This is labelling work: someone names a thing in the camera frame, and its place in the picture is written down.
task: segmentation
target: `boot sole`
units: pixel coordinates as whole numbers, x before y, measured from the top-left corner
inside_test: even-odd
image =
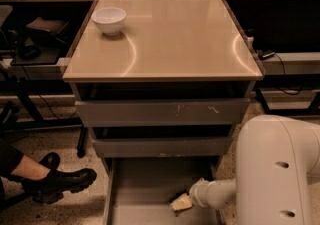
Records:
[[[39,194],[38,196],[33,196],[32,200],[38,204],[56,203],[63,198],[62,192],[64,192],[64,191],[70,191],[71,193],[81,192],[81,191],[87,189],[90,185],[92,185],[92,183],[96,180],[96,178],[97,178],[96,172],[92,172],[86,180],[84,180],[83,182],[81,182],[78,185],[74,185],[71,188],[70,187],[64,188],[58,192],[54,192],[51,194],[46,194],[46,195]]]

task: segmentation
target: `shoe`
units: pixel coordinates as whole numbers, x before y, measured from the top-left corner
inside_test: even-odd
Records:
[[[71,173],[52,169],[42,180],[25,179],[21,184],[24,191],[32,195],[33,201],[40,204],[53,204],[63,198],[62,192],[80,192],[88,188],[96,178],[97,173],[88,168]]]
[[[49,169],[57,169],[60,164],[60,157],[57,153],[51,152],[45,155],[39,163]],[[21,182],[24,178],[17,175],[9,175],[7,179],[9,181]]]

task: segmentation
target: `cabinet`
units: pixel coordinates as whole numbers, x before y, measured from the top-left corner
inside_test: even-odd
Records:
[[[127,12],[124,30],[106,37],[90,21],[64,80],[109,175],[105,222],[222,224],[199,207],[176,218],[167,201],[214,177],[263,73],[222,0],[103,6]]]

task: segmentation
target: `drawer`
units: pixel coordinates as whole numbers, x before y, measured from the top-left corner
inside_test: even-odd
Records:
[[[237,124],[249,98],[77,101],[86,127]]]
[[[227,153],[231,125],[95,128],[99,157],[219,156]]]
[[[220,211],[193,206],[178,216],[168,205],[171,197],[200,178],[212,179],[210,159],[112,159],[105,222],[108,225],[222,225]]]

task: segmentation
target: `bowl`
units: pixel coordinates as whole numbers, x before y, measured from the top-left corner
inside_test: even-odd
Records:
[[[113,36],[124,27],[126,16],[126,12],[120,8],[106,7],[94,11],[91,19],[102,33]]]

